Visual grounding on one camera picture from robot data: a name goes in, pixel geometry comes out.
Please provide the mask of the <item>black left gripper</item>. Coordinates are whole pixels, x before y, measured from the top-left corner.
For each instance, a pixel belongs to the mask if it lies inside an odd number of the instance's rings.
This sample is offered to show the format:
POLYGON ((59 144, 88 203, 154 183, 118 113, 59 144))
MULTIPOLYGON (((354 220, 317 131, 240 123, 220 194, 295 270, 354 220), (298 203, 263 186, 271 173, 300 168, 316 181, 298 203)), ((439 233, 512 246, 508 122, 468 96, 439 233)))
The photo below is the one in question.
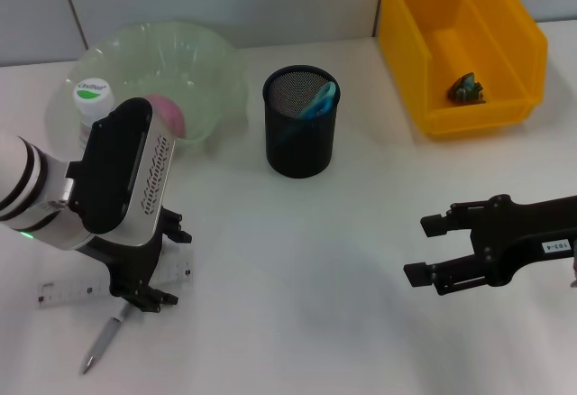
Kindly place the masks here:
POLYGON ((160 313, 162 306, 176 306, 179 298, 152 288, 150 280, 160 259, 164 235, 173 243, 192 242, 192 235, 182 229, 181 222, 181 214, 163 207, 146 244, 128 246, 95 237, 82 247, 82 253, 106 266, 114 297, 124 299, 141 312, 160 313))

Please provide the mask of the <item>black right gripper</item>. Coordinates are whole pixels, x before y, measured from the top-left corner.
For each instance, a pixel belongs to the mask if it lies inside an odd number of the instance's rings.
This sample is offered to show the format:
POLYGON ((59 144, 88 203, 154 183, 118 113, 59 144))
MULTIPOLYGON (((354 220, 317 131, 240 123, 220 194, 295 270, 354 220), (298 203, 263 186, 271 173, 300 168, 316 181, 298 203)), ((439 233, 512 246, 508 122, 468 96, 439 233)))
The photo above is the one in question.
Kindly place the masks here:
POLYGON ((444 216, 421 218, 427 237, 472 229, 472 247, 480 262, 470 255, 436 264, 406 264, 403 271, 413 288, 434 286, 438 295, 447 295, 483 285, 500 287, 528 264, 574 256, 577 196, 521 205, 503 195, 485 205, 486 201, 452 203, 444 216))

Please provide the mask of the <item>clear plastic ruler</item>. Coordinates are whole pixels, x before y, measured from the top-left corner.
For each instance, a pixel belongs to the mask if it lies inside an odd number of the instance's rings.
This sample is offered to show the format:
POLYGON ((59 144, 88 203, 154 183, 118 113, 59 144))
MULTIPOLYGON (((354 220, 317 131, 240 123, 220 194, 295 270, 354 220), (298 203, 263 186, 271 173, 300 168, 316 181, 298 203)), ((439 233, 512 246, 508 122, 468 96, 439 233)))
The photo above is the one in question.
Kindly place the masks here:
MULTIPOLYGON (((192 281, 191 243, 163 242, 159 263, 151 276, 149 285, 154 289, 192 281)), ((100 274, 83 275, 68 280, 41 282, 37 289, 38 308, 53 308, 70 303, 110 297, 110 275, 107 268, 100 274)))

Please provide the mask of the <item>pink peach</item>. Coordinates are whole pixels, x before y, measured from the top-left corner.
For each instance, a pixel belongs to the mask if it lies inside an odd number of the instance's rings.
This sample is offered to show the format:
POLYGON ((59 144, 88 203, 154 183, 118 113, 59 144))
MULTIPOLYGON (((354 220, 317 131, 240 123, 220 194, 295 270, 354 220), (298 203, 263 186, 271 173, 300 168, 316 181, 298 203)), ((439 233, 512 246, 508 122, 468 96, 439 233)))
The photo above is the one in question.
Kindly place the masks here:
POLYGON ((148 95, 145 99, 151 104, 153 112, 164 122, 177 138, 186 135, 186 122, 179 106, 170 98, 162 95, 148 95))

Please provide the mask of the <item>green plastic scrap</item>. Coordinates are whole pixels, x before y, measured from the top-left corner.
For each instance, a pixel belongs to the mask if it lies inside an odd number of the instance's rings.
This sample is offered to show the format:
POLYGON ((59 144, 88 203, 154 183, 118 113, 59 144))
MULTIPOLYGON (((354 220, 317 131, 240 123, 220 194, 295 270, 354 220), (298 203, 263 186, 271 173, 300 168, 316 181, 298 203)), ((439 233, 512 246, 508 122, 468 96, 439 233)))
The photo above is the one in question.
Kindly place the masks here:
POLYGON ((459 77, 447 90, 447 98, 456 105, 478 105, 485 102, 483 86, 473 72, 459 77))

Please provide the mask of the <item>clear green-label water bottle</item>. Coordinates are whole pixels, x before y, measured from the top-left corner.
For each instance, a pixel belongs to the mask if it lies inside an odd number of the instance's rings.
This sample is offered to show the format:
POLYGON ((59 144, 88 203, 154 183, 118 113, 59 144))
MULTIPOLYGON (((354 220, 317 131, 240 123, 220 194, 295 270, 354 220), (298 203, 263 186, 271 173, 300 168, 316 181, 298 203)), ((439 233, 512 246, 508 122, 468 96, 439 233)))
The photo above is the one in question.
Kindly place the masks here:
POLYGON ((113 91, 101 78, 80 81, 73 90, 73 100, 80 114, 79 140, 86 148, 92 125, 106 118, 116 107, 113 91))

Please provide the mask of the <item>blue scissors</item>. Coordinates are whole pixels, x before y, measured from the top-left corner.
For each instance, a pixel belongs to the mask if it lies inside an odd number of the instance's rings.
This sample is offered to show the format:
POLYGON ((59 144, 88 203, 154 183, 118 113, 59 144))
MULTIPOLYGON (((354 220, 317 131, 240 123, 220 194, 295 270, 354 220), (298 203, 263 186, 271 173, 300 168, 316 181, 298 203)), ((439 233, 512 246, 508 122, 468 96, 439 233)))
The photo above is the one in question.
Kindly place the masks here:
POLYGON ((274 105, 279 113, 292 119, 292 122, 280 133, 277 144, 294 136, 307 120, 328 113, 333 106, 335 95, 336 84, 332 81, 324 84, 292 83, 279 88, 275 93, 274 105))

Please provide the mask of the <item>silver ballpoint pen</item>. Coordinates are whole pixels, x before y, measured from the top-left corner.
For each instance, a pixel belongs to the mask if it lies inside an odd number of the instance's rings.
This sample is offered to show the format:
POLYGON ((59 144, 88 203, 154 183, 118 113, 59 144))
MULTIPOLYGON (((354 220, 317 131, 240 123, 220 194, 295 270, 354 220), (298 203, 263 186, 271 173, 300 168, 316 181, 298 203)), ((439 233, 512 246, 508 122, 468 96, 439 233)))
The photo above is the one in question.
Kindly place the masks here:
POLYGON ((95 364, 103 358, 107 348, 114 341, 115 336, 122 327, 123 322, 132 308, 133 306, 126 302, 116 315, 110 317, 106 321, 104 327, 98 334, 95 342, 88 349, 86 357, 80 365, 79 373, 81 375, 88 373, 95 364))

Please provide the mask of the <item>black mesh pen cup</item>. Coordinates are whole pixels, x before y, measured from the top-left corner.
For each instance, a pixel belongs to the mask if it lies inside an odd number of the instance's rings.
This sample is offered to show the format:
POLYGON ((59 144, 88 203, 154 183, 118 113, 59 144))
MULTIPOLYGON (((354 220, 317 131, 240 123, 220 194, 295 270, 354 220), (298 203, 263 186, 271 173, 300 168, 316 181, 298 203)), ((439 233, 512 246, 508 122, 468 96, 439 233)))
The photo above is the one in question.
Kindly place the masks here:
POLYGON ((332 159, 334 129, 341 90, 336 79, 323 69, 310 65, 292 65, 279 69, 265 81, 262 89, 265 114, 265 146, 270 166, 278 173, 293 179, 313 177, 326 169, 332 159), (277 111, 275 93, 292 83, 336 84, 331 110, 312 120, 284 143, 277 144, 280 133, 292 119, 277 111))

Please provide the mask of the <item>green glass fruit bowl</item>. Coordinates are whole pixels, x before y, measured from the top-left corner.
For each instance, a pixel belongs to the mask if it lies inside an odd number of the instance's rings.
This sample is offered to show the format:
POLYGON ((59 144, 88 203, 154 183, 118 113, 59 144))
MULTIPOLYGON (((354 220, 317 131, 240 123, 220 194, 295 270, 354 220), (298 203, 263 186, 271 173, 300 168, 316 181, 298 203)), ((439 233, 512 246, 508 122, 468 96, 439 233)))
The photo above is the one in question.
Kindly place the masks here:
POLYGON ((107 81, 116 103, 147 95, 174 101, 185 118, 185 137, 177 143, 181 151, 211 142, 246 111, 246 66, 225 38, 188 22, 132 25, 89 49, 50 100, 46 132, 52 152, 61 159, 81 153, 73 89, 88 78, 107 81))

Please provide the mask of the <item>yellow plastic bin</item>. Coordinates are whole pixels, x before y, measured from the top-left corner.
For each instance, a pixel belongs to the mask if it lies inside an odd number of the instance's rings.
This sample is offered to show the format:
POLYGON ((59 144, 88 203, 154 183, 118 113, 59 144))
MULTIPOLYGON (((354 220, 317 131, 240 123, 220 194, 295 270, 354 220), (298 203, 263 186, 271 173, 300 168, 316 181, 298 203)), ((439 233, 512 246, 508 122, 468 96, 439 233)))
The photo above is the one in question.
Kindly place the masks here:
POLYGON ((428 136, 519 124, 542 101, 547 39, 519 0, 381 0, 377 41, 428 136), (469 72, 485 102, 456 105, 447 90, 469 72))

